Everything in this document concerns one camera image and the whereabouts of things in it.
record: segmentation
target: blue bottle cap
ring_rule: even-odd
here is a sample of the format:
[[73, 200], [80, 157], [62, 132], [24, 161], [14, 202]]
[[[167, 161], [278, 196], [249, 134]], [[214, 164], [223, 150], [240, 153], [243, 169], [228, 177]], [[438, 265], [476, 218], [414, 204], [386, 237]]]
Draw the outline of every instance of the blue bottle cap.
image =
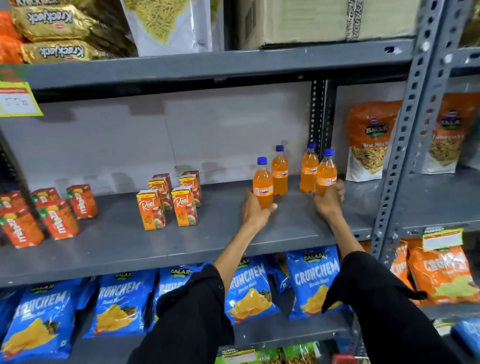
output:
[[267, 157], [258, 157], [257, 164], [259, 166], [264, 166], [265, 164], [267, 164]]

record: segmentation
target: gold biscuit packet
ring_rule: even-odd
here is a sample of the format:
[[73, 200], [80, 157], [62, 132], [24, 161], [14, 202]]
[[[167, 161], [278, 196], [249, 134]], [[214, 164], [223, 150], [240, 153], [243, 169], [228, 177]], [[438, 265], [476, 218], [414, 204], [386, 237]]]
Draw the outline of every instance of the gold biscuit packet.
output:
[[73, 5], [94, 19], [121, 31], [129, 32], [125, 14], [118, 0], [8, 0], [13, 7]]
[[23, 44], [22, 57], [27, 63], [44, 64], [114, 58], [111, 53], [99, 50], [78, 39], [25, 43]]
[[32, 42], [81, 39], [114, 53], [117, 50], [121, 55], [135, 51], [135, 45], [126, 36], [73, 5], [13, 7], [12, 14], [18, 31]]

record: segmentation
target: black shirt sleeve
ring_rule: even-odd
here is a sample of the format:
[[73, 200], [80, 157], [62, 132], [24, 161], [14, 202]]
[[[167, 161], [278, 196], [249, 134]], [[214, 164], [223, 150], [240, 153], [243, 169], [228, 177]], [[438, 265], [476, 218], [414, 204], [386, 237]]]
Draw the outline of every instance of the black shirt sleeve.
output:
[[410, 300], [425, 299], [374, 257], [352, 252], [329, 289], [322, 312], [336, 301], [357, 314], [372, 364], [460, 364], [428, 317]]
[[218, 348], [234, 343], [224, 302], [222, 279], [213, 265], [206, 265], [158, 299], [158, 321], [128, 363], [214, 363]]

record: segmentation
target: orange soda bottle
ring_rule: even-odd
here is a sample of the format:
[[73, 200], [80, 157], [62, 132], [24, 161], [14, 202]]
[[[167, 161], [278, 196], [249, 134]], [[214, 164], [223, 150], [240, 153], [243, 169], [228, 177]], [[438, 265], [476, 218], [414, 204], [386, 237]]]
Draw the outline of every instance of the orange soda bottle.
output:
[[267, 170], [267, 158], [258, 157], [258, 171], [253, 176], [253, 193], [257, 196], [261, 208], [273, 203], [273, 177]]
[[288, 161], [283, 155], [283, 146], [276, 146], [276, 157], [272, 160], [273, 194], [283, 195], [288, 192]]
[[333, 162], [333, 154], [333, 149], [325, 149], [324, 158], [318, 165], [315, 190], [320, 195], [325, 193], [328, 186], [336, 183], [336, 166]]
[[316, 143], [307, 144], [307, 152], [301, 159], [300, 189], [304, 192], [315, 190], [315, 178], [318, 168], [318, 156], [315, 153]]

